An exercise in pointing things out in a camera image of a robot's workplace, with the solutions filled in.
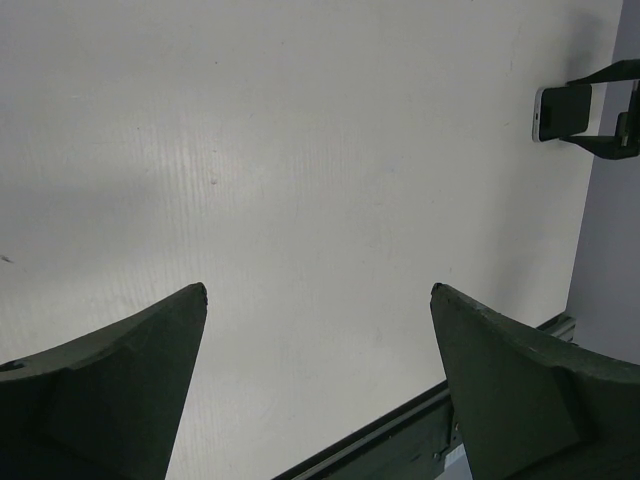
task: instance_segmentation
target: table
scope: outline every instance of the table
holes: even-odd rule
[[[531,141],[534,95],[620,8],[2,2],[0,362],[203,281],[168,478],[304,460],[444,378],[434,282],[564,309],[592,158]]]

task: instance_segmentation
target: gray wall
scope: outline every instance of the gray wall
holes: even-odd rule
[[[614,60],[640,57],[640,1],[624,2]],[[626,110],[629,82],[609,85],[601,132]],[[640,363],[640,161],[595,159],[567,311],[575,341]]]

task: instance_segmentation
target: white table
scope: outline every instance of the white table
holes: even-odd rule
[[[444,378],[434,282],[564,309],[592,158],[534,144],[533,99],[620,7],[0,3],[0,361],[203,281],[168,478],[304,460]]]

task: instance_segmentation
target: black bracket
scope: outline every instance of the black bracket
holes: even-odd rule
[[[618,115],[615,135],[576,135],[587,128],[591,85],[625,80],[633,80],[633,89],[628,110]],[[536,112],[536,115],[540,115],[538,140],[557,138],[608,160],[640,155],[639,85],[640,59],[634,59],[621,60],[592,75],[567,82],[566,87],[542,90],[539,112]]]

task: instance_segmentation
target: tabletop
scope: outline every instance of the tabletop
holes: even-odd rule
[[[202,281],[167,478],[257,480],[444,379],[433,283],[548,320],[592,156],[534,97],[621,4],[0,2],[0,362]]]

